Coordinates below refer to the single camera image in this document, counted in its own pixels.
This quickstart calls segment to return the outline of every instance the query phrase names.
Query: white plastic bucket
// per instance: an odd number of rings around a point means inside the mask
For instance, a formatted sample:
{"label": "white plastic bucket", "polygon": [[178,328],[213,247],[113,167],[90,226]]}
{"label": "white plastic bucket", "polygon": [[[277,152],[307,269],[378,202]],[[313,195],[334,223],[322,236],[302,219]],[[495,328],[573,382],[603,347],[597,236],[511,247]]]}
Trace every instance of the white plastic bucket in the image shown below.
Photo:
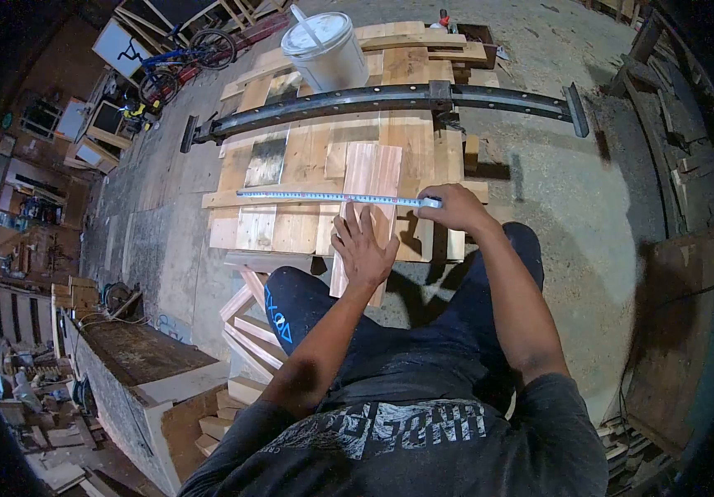
{"label": "white plastic bucket", "polygon": [[368,65],[354,35],[351,19],[339,12],[305,17],[291,5],[299,19],[282,37],[282,53],[315,93],[363,87]]}

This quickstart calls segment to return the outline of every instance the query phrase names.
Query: person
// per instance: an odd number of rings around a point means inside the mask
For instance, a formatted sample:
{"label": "person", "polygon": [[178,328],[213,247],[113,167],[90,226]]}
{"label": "person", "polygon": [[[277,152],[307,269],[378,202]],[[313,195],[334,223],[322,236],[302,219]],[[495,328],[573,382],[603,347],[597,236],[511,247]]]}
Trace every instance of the person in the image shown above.
{"label": "person", "polygon": [[266,314],[288,360],[179,495],[605,494],[605,452],[542,297],[536,235],[501,226],[459,184],[424,196],[442,207],[420,218],[479,248],[444,313],[412,330],[363,315],[399,242],[381,248],[370,209],[358,222],[347,204],[332,236],[345,292],[272,273]]}

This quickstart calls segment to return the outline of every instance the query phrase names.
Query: hand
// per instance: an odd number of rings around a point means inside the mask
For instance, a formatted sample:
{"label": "hand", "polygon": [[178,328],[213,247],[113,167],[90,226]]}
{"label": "hand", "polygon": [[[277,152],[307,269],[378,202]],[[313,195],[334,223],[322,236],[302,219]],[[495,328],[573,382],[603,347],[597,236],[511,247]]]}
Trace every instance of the hand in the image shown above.
{"label": "hand", "polygon": [[475,234],[485,227],[500,226],[486,212],[481,201],[461,184],[439,184],[424,188],[417,198],[437,197],[442,207],[419,207],[416,215],[424,220],[432,220],[446,228]]}
{"label": "hand", "polygon": [[352,202],[346,204],[345,221],[339,215],[335,216],[334,228],[338,233],[332,234],[332,246],[343,259],[349,286],[365,288],[373,293],[390,275],[400,245],[398,237],[394,234],[387,247],[380,248],[373,235],[370,207],[362,209],[358,224]]}

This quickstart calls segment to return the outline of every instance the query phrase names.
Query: dark gray t-shirt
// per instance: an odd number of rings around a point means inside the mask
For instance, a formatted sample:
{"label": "dark gray t-shirt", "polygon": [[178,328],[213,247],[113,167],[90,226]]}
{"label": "dark gray t-shirt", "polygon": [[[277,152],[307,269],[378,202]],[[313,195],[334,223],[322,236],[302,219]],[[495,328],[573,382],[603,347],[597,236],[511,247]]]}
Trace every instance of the dark gray t-shirt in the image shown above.
{"label": "dark gray t-shirt", "polygon": [[299,422],[244,410],[179,495],[604,495],[608,466],[572,379],[529,383],[506,421],[470,399],[364,402]]}

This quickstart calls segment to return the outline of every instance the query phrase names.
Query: black pants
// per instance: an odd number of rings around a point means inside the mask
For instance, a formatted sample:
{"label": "black pants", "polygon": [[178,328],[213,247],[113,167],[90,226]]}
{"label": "black pants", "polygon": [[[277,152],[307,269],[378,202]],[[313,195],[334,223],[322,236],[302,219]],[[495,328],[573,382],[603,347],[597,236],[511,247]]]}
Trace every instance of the black pants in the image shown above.
{"label": "black pants", "polygon": [[[503,231],[541,290],[544,272],[536,234],[520,223],[505,224]],[[504,412],[515,381],[495,332],[490,283],[481,252],[471,255],[474,260],[451,302],[430,324],[401,330],[362,316],[332,388],[370,375],[371,368],[397,371],[404,364],[435,360],[446,362],[441,366],[469,383],[475,397]],[[325,283],[292,267],[274,271],[265,285],[266,314],[288,355],[335,302]]]}

